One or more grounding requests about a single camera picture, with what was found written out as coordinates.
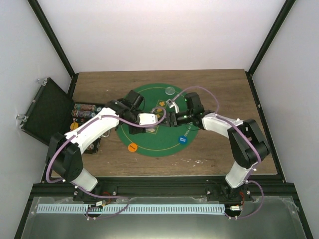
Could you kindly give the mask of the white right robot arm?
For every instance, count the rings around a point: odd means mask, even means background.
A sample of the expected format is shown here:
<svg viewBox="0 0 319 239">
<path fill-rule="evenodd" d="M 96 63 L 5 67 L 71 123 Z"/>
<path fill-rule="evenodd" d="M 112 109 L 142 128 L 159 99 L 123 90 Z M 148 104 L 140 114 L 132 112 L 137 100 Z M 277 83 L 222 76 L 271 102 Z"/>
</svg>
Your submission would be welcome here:
<svg viewBox="0 0 319 239">
<path fill-rule="evenodd" d="M 186 110 L 180 111 L 175 99 L 166 104 L 173 112 L 166 113 L 164 125 L 177 127 L 191 123 L 201 130 L 212 131 L 229 139 L 234 163 L 225 176 L 227 183 L 221 188 L 221 194 L 228 201 L 239 195 L 239 187 L 248 182 L 248 178 L 257 166 L 271 153 L 270 146 L 254 119 L 230 119 L 216 111 L 206 110 L 197 93 L 184 96 Z"/>
</svg>

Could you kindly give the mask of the orange big blind button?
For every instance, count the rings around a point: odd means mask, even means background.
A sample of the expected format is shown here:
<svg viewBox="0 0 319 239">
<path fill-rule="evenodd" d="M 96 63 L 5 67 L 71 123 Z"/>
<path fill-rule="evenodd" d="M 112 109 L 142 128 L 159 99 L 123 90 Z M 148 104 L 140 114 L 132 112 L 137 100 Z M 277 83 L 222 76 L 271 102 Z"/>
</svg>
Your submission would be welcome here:
<svg viewBox="0 0 319 239">
<path fill-rule="evenodd" d="M 138 149 L 138 146 L 135 143 L 130 143 L 128 145 L 128 151 L 129 152 L 136 152 Z"/>
</svg>

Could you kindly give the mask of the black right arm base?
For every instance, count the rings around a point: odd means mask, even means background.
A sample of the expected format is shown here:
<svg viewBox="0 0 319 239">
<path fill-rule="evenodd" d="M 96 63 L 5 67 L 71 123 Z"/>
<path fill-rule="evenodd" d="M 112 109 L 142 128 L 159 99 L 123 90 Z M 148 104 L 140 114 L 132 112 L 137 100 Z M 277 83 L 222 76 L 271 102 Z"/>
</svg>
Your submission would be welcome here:
<svg viewBox="0 0 319 239">
<path fill-rule="evenodd" d="M 246 202 L 252 198 L 246 193 L 246 188 L 231 188 L 224 179 L 222 180 L 206 180 L 205 191 L 208 198 L 214 201 L 223 202 Z"/>
</svg>

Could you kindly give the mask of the clear acrylic dealer button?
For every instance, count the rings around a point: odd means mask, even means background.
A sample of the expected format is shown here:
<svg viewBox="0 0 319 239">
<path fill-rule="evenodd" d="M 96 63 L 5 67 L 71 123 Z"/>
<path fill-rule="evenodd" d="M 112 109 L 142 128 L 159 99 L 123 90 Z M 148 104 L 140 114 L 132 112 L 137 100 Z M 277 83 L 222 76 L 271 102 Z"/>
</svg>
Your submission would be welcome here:
<svg viewBox="0 0 319 239">
<path fill-rule="evenodd" d="M 166 87 L 165 89 L 165 93 L 169 96 L 174 95 L 175 94 L 175 88 L 174 87 Z"/>
</svg>

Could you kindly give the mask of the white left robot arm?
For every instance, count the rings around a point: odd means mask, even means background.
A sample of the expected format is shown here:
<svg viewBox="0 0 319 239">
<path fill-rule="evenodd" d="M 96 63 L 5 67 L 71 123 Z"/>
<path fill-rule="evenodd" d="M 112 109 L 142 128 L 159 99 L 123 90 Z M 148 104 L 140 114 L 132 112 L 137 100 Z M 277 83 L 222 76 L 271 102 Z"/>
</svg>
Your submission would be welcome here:
<svg viewBox="0 0 319 239">
<path fill-rule="evenodd" d="M 125 98 L 111 100 L 86 123 L 65 134 L 56 133 L 51 137 L 47 153 L 46 181 L 69 182 L 82 188 L 90 201 L 97 201 L 102 195 L 98 180 L 83 166 L 82 154 L 103 134 L 119 124 L 128 125 L 132 133 L 144 133 L 147 128 L 159 122 L 153 113 L 139 110 L 143 97 L 130 91 Z"/>
</svg>

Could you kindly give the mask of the blue small blind button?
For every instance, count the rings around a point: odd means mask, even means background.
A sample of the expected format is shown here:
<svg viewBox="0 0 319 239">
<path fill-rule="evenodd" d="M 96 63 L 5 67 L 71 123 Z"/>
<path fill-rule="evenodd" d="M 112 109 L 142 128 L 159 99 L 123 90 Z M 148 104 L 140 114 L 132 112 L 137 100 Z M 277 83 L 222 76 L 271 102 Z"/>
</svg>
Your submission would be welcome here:
<svg viewBox="0 0 319 239">
<path fill-rule="evenodd" d="M 178 138 L 178 142 L 179 142 L 179 144 L 183 144 L 183 145 L 185 145 L 185 144 L 187 144 L 188 139 L 187 139 L 187 137 L 186 137 L 186 136 L 181 135 L 181 136 Z"/>
</svg>

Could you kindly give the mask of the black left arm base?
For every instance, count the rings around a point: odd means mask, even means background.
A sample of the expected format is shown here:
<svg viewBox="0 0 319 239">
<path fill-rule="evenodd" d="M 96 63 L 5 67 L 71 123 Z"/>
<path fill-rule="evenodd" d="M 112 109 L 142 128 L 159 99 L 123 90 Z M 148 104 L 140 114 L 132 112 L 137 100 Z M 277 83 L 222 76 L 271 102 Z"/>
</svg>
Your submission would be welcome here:
<svg viewBox="0 0 319 239">
<path fill-rule="evenodd" d="M 115 201 L 117 198 L 117 187 L 105 187 L 103 184 L 97 184 L 97 186 L 87 191 L 84 188 L 77 186 L 75 189 L 73 200 L 84 203 L 95 203 L 98 201 Z"/>
</svg>

